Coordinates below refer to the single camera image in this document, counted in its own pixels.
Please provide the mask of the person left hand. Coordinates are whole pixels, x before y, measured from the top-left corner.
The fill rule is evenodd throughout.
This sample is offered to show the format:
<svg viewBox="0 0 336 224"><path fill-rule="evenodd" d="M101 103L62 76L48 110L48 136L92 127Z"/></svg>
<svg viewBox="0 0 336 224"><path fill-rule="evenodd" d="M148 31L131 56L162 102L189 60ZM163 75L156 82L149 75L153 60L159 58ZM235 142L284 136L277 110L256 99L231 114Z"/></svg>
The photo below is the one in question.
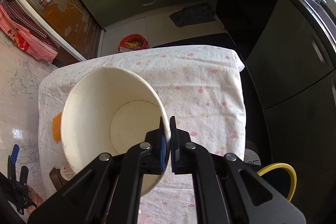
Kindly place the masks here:
<svg viewBox="0 0 336 224"><path fill-rule="evenodd" d="M36 206L29 206L26 211L27 213L30 215L37 207L41 206L41 204L44 202L42 197L33 190L33 188L31 188L29 185L27 185L27 188L28 188L28 191L29 191L29 194L31 196L31 199L33 201L33 203L36 205Z"/></svg>

